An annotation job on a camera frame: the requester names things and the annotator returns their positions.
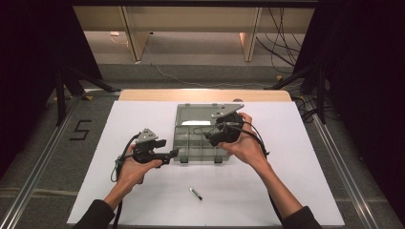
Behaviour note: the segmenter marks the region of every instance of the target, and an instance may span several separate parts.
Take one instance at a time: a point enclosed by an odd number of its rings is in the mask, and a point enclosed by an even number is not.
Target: black tape marking
[[[92,122],[92,120],[79,120],[77,122],[75,132],[76,133],[84,133],[84,136],[83,137],[72,137],[72,138],[70,138],[70,140],[86,140],[86,136],[90,132],[90,130],[79,130],[78,127],[80,126],[80,124],[82,122]]]

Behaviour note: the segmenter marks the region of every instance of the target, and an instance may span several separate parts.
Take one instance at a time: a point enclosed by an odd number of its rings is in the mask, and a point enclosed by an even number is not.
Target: black sleeve
[[[90,205],[87,212],[73,229],[102,229],[107,228],[115,214],[111,207],[103,200],[96,199]]]
[[[303,207],[298,212],[292,214],[282,221],[285,229],[318,229],[322,228],[313,216],[308,206]]]

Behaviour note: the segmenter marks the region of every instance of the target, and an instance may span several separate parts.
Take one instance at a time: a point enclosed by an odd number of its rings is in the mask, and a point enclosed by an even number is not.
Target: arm
[[[117,184],[113,187],[110,194],[104,200],[95,200],[83,218],[73,228],[107,228],[115,216],[114,210],[124,197],[132,191],[136,184],[142,182],[143,177],[150,169],[159,167],[160,165],[161,160],[152,160],[148,163],[140,164],[132,157],[126,158],[122,165]]]
[[[252,118],[249,115],[244,113],[240,113],[239,115],[245,120],[245,122],[251,124]],[[249,124],[245,124],[243,129],[255,134]],[[301,214],[300,212],[307,211],[284,185],[282,180],[278,178],[277,174],[264,156],[259,143],[252,136],[241,133],[237,141],[233,143],[222,142],[219,146],[224,150],[227,150],[230,155],[234,155],[239,160],[250,165],[256,171],[266,186],[268,193],[273,198],[274,204],[283,219],[283,224],[289,217],[293,215],[296,217],[297,214]]]

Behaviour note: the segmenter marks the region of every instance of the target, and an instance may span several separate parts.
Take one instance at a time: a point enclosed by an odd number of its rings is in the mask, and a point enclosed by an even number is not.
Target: gray floor
[[[289,76],[292,68],[271,57],[256,44],[252,62],[244,62],[238,34],[234,33],[174,33],[155,32],[148,40],[148,50],[142,61],[135,64],[128,52],[123,33],[111,40],[108,32],[87,32],[104,81],[118,88],[247,88],[262,89],[277,82],[277,76]],[[261,34],[260,39],[266,42]],[[294,49],[299,45],[291,39]],[[276,49],[288,58],[284,49]],[[299,88],[289,86],[286,90]],[[85,88],[95,88],[82,82]],[[75,197],[92,160],[96,145],[117,95],[91,93],[90,99],[79,101],[53,156],[40,178],[16,228],[70,228],[66,224]],[[0,216],[10,208],[19,189],[44,150],[56,123],[56,102],[50,97],[24,151],[20,152],[0,180]],[[327,112],[327,126],[356,184],[370,205],[380,228],[403,228],[393,209],[375,184],[366,165],[358,157],[344,124],[334,111]],[[91,120],[81,125],[90,130],[85,140],[76,133],[79,120]],[[336,171],[325,143],[315,123],[306,123],[310,141],[315,149],[332,194],[346,223],[344,228],[364,228],[352,200]]]

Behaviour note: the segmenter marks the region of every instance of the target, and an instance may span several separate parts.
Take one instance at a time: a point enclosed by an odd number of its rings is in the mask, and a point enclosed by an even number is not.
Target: pen
[[[196,197],[199,198],[200,200],[203,200],[202,196],[200,196],[200,194],[197,193],[196,190],[194,190],[193,188],[189,188],[189,190],[190,190],[190,192],[191,192],[192,194],[194,194],[194,196],[196,196]]]

